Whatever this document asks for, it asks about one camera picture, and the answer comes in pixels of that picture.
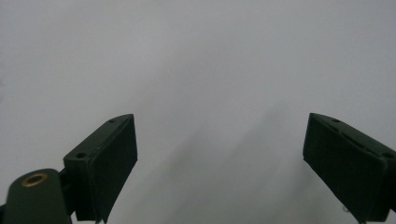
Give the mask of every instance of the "mounting hole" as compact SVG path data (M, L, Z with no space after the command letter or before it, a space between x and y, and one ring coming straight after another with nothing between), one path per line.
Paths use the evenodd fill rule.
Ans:
M44 173L30 175L22 181L22 185L26 188L30 188L43 183L48 177L49 176Z
M384 156L385 158L388 158L388 159L395 158L395 156L393 154L390 154L388 152L382 153L382 156Z
M80 153L77 154L76 157L79 158L79 159L82 159L82 158L84 158L86 156L87 156L87 154L85 154L84 152L80 152Z

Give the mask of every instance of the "white wall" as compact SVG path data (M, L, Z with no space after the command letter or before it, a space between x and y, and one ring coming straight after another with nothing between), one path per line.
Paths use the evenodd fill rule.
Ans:
M1 203L127 113L139 162L114 224L356 223L303 161L309 113L396 148L395 1L0 8Z

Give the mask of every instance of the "screw hole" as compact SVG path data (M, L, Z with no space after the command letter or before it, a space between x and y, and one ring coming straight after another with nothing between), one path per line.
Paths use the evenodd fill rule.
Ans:
M77 154L77 158L79 158L79 159L82 159L82 158L84 158L86 156L87 156L87 154L85 154L84 152L80 152L80 153Z
M388 153L388 152L382 153L382 155L383 155L385 158L388 158L388 159L393 159L393 158L395 158L395 156L393 156L393 154L390 154L390 153Z
M44 182L49 176L47 174L35 174L27 177L22 181L22 185L26 188L36 186Z

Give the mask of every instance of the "gray background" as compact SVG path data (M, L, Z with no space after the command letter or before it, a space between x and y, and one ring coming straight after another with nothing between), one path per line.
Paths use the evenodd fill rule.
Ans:
M357 223L303 162L309 113L396 148L395 1L0 7L2 203L128 113L139 162L114 224Z

